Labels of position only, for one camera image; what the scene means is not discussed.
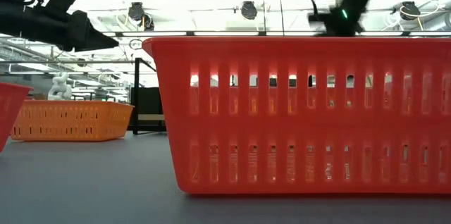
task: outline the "basket slot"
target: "basket slot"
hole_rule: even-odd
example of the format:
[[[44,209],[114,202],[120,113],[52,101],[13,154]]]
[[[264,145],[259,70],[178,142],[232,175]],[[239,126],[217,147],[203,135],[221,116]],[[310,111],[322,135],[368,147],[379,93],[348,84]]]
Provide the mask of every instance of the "basket slot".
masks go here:
[[[247,173],[249,170],[249,159],[247,156],[249,148],[249,137],[247,136],[246,131],[244,131],[243,129],[241,129],[238,133],[238,182],[241,185],[246,185],[248,183]]]
[[[219,110],[219,88],[212,86],[210,88],[210,114],[217,115],[218,110]]]
[[[288,88],[290,86],[288,64],[286,61],[282,61],[278,64],[277,81],[278,87],[276,93],[276,111],[278,112],[278,114],[286,116],[288,114]]]
[[[365,94],[366,94],[366,68],[364,64],[357,64],[354,73],[350,73],[354,77],[354,88],[348,88],[349,91],[353,91],[352,98],[350,100],[350,106],[355,107],[358,111],[365,110]]]
[[[219,107],[218,112],[220,115],[229,113],[229,99],[230,98],[230,86],[229,86],[230,69],[227,64],[223,63],[219,66],[218,81],[219,81]]]
[[[305,181],[315,182],[315,146],[307,145],[305,149]]]
[[[297,185],[303,186],[306,182],[306,141],[298,133],[295,143],[295,181]]]
[[[272,144],[267,149],[268,155],[268,182],[275,182],[277,178],[277,146]]]
[[[439,116],[442,113],[443,67],[436,64],[432,73],[432,115]]]
[[[402,159],[404,158],[404,146],[405,143],[399,143],[397,140],[398,135],[392,135],[391,142],[398,142],[391,144],[390,146],[390,183],[397,185],[400,182],[400,165],[402,163]]]
[[[249,170],[247,172],[247,179],[249,183],[257,182],[257,167],[258,167],[258,146],[255,143],[249,145]]]
[[[325,179],[335,179],[333,176],[333,147],[331,145],[326,146],[325,162],[324,162]]]
[[[438,185],[440,181],[440,136],[437,132],[428,135],[428,183]]]
[[[288,145],[287,154],[287,181],[293,183],[296,181],[296,145]]]
[[[449,72],[443,76],[442,93],[442,113],[449,115],[451,112],[451,74]]]
[[[402,88],[402,110],[403,114],[412,113],[412,74],[405,73]]]
[[[229,147],[229,180],[231,183],[238,182],[238,145]]]
[[[419,171],[418,181],[420,183],[428,182],[429,180],[429,147],[428,145],[422,145],[420,148],[420,154],[418,155],[418,149],[412,149],[412,181],[417,181],[417,172]]]
[[[450,160],[449,160],[449,146],[440,146],[440,151],[438,154],[438,170],[440,183],[446,183],[448,181],[448,176],[450,175]]]
[[[288,182],[288,155],[290,149],[288,148],[288,139],[286,135],[281,135],[276,143],[276,181],[279,184]]]
[[[210,113],[210,66],[208,63],[199,65],[199,115],[207,116]]]
[[[257,159],[259,165],[257,166],[257,182],[259,184],[265,184],[266,178],[268,177],[268,150],[267,150],[267,140],[265,137],[260,137],[257,141],[259,150],[257,152]]]
[[[390,181],[390,146],[384,146],[382,148],[382,155],[381,155],[381,180],[382,182],[389,182]]]
[[[423,72],[420,66],[416,65],[412,71],[412,114],[420,116],[422,113],[422,92],[423,92]]]
[[[355,137],[351,142],[351,154],[352,161],[350,163],[351,168],[351,183],[359,185],[363,181],[363,159],[364,159],[364,145],[361,137]]]
[[[249,65],[240,64],[238,76],[238,114],[246,116],[249,113]]]
[[[191,75],[190,87],[190,113],[199,114],[199,76]]]
[[[190,180],[192,182],[199,182],[199,144],[191,142],[190,145]]]
[[[257,111],[260,115],[267,115],[269,112],[269,68],[266,63],[259,65],[259,86]]]
[[[424,115],[431,114],[432,111],[432,74],[426,72],[423,76],[421,112]]]
[[[337,105],[341,105],[337,103],[336,97],[335,97],[335,75],[328,75],[327,76],[327,95],[326,95],[326,107],[329,109],[334,109]]]
[[[371,170],[372,170],[372,157],[373,157],[373,149],[371,147],[364,147],[364,151],[363,151],[363,159],[362,159],[362,164],[363,164],[363,169],[362,169],[362,174],[363,174],[363,181],[368,183],[371,182]]]
[[[383,85],[383,107],[388,110],[393,107],[393,89],[395,78],[391,72],[385,74]]]
[[[329,159],[326,160],[333,167],[332,180],[330,182],[343,183],[345,179],[345,146],[341,141],[341,135],[332,135],[329,139],[328,146],[332,148]]]
[[[217,144],[210,145],[210,182],[219,181],[219,148]]]
[[[207,132],[199,135],[199,178],[202,185],[210,183],[210,143]]]
[[[315,140],[314,140],[314,146],[315,146],[315,160],[314,160],[314,165],[315,165],[315,183],[316,184],[322,184],[325,180],[326,180],[326,176],[325,176],[325,172],[324,172],[324,167],[326,167],[326,143],[325,143],[325,139],[326,137],[324,137],[325,135],[323,135],[323,133],[316,135]]]
[[[307,107],[316,108],[316,76],[310,74],[307,78]]]
[[[229,112],[232,115],[238,114],[238,97],[239,97],[238,87],[230,87]]]
[[[278,77],[277,75],[270,75],[269,76],[269,114],[275,115],[277,114],[278,110],[278,90],[281,88],[280,85],[278,85]]]
[[[395,64],[393,69],[393,89],[391,93],[391,111],[394,116],[401,115],[402,93],[405,79],[405,71],[402,64]]]
[[[229,145],[226,134],[218,135],[218,154],[219,154],[219,178],[218,181],[221,185],[229,183]]]
[[[373,83],[374,83],[374,76],[371,73],[367,73],[365,77],[365,109],[371,109],[374,105],[374,90],[373,90]]]
[[[373,133],[369,138],[369,144],[371,145],[371,183],[380,183],[382,180],[382,155],[383,155],[383,143],[381,133]]]
[[[327,67],[320,63],[316,66],[316,111],[321,114],[326,110],[327,104]]]
[[[288,86],[288,114],[295,115],[297,113],[297,77],[296,75],[290,75]]]
[[[353,168],[352,165],[352,152],[351,152],[351,147],[350,146],[345,146],[344,148],[344,155],[343,155],[343,163],[344,163],[344,179],[346,182],[350,182],[351,180],[351,168]]]
[[[381,115],[385,103],[385,72],[380,61],[374,63],[373,75],[373,112]]]
[[[347,76],[346,69],[343,66],[339,66],[335,71],[335,108],[338,112],[342,111],[346,107],[346,95],[347,95]]]

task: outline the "green light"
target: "green light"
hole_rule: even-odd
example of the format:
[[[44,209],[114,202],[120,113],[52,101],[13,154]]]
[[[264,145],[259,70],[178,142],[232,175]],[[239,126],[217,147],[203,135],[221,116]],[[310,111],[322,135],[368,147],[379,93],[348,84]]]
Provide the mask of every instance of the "green light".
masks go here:
[[[341,13],[342,13],[343,16],[347,19],[347,13],[346,13],[346,10],[345,10],[345,9],[342,9],[342,10],[341,10]]]

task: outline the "plastic laundry basket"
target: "plastic laundry basket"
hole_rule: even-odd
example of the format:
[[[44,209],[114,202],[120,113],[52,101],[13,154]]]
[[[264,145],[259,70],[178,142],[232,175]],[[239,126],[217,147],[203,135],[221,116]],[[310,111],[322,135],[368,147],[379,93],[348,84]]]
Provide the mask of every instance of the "plastic laundry basket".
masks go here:
[[[5,147],[23,100],[30,90],[31,87],[0,82],[0,152]]]
[[[451,193],[451,41],[157,37],[194,194]]]
[[[25,101],[11,138],[99,142],[123,137],[133,106],[109,101]]]

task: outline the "ceiling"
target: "ceiling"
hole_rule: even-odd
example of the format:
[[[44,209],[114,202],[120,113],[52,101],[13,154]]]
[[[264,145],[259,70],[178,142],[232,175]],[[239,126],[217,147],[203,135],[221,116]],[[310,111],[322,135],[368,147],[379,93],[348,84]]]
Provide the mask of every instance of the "ceiling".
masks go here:
[[[253,1],[258,9],[255,20],[244,19],[240,11],[236,11],[243,1]],[[371,0],[367,13],[362,17],[362,25],[366,31],[400,30],[420,31],[418,21],[401,20],[399,13],[392,14],[393,8],[399,8],[403,1],[414,1],[421,9],[422,28],[439,30],[432,23],[442,17],[451,8],[451,0]],[[128,19],[128,7],[132,2],[142,2],[146,12],[154,19],[155,32],[143,33],[137,23]],[[316,0],[320,11],[328,11],[336,0]],[[115,49],[91,51],[82,53],[61,52],[48,44],[24,41],[17,38],[6,38],[15,44],[41,54],[58,56],[58,59],[73,60],[83,57],[86,60],[130,60],[141,57],[152,62],[143,50],[133,50],[129,43],[132,39],[146,39],[152,35],[180,35],[186,31],[267,31],[267,32],[311,32],[321,29],[320,25],[310,25],[307,14],[312,12],[310,0],[77,0],[70,12],[82,10],[88,16],[95,28],[101,32],[134,32],[126,33],[119,39],[121,45]],[[148,75],[142,76],[142,84],[157,86],[156,75],[151,75],[150,69],[142,67]],[[96,64],[72,70],[117,70],[133,71],[131,64]],[[133,81],[132,75],[122,75],[122,80]]]

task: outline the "orange plastic basket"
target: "orange plastic basket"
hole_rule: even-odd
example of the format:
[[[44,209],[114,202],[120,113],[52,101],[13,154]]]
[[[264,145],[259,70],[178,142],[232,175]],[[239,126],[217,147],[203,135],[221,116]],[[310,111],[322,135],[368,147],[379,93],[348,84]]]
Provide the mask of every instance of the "orange plastic basket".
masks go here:
[[[448,39],[160,37],[143,48],[185,192],[451,193]]]
[[[25,101],[11,131],[23,141],[99,142],[123,137],[133,106],[108,101]]]
[[[0,153],[31,87],[0,82]]]

